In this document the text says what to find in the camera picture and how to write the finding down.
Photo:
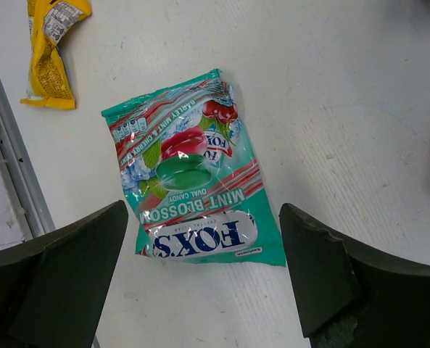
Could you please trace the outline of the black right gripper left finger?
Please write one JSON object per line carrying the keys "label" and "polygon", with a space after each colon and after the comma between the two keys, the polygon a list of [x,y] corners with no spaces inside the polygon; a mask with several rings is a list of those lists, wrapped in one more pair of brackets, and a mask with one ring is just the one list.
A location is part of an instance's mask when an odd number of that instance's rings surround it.
{"label": "black right gripper left finger", "polygon": [[92,347],[128,224],[116,201],[0,251],[0,347]]}

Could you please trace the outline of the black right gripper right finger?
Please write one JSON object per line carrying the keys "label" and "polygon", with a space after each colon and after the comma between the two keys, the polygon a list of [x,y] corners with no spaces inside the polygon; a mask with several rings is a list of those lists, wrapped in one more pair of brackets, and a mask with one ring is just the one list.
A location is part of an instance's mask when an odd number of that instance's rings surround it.
{"label": "black right gripper right finger", "polygon": [[430,347],[430,265],[364,244],[290,203],[279,218],[312,347]]}

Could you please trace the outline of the green Fox's mint candy bag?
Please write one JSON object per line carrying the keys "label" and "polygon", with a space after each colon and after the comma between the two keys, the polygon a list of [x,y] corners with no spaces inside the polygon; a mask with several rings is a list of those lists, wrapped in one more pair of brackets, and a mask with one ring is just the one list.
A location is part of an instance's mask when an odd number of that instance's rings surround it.
{"label": "green Fox's mint candy bag", "polygon": [[221,71],[136,96],[102,117],[139,222],[136,254],[286,265],[259,162]]}

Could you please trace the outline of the yellow snack wrapper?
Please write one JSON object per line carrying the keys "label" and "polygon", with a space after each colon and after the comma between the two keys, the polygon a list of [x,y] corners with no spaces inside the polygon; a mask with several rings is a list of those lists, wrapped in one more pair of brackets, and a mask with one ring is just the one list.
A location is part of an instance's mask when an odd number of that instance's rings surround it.
{"label": "yellow snack wrapper", "polygon": [[27,2],[30,31],[30,67],[27,96],[21,104],[52,109],[75,109],[58,43],[74,24],[92,14],[87,0]]}

